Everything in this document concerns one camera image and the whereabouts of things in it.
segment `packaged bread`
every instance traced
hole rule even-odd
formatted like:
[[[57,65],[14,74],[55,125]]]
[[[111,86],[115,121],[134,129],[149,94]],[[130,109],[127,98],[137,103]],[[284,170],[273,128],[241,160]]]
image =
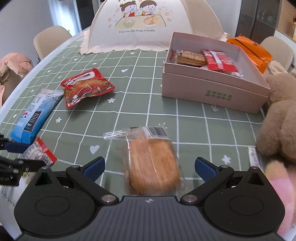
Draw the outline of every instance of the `packaged bread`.
[[[193,53],[189,51],[177,50],[176,60],[177,64],[188,64],[201,67],[207,64],[207,60],[202,53]]]
[[[157,196],[172,193],[179,187],[177,156],[162,127],[137,127],[106,133],[104,138],[126,140],[128,194]]]

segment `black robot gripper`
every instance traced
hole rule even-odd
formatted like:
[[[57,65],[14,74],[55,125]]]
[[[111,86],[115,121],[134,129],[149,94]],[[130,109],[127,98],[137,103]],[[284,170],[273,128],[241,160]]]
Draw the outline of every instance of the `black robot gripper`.
[[[64,172],[41,168],[15,207],[18,241],[280,241],[284,206],[257,167],[234,171],[198,157],[205,181],[182,196],[124,196],[121,201],[94,181],[104,172],[99,157]]]

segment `blue snack package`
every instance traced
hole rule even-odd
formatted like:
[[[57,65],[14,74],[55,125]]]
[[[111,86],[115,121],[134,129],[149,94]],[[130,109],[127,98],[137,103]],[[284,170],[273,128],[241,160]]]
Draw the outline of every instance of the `blue snack package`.
[[[43,123],[63,94],[62,90],[42,89],[18,120],[10,137],[18,143],[33,143]]]

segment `bread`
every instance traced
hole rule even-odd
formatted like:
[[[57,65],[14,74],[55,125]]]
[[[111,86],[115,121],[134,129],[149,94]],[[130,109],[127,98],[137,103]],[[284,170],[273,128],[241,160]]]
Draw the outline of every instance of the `bread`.
[[[207,60],[203,54],[181,51],[177,53],[177,64],[190,64],[194,66],[204,66]]]
[[[139,137],[129,147],[129,183],[137,193],[161,194],[180,182],[176,155],[169,140]]]

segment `cartoon boy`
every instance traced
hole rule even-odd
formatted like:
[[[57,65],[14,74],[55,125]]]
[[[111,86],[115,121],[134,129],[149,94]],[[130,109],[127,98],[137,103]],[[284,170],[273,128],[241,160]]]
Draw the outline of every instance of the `cartoon boy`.
[[[138,11],[136,1],[126,2],[119,7],[121,7],[124,18],[134,17],[135,13]]]
[[[154,15],[155,7],[157,6],[156,2],[152,0],[143,1],[140,4],[140,9],[142,10],[142,15]]]

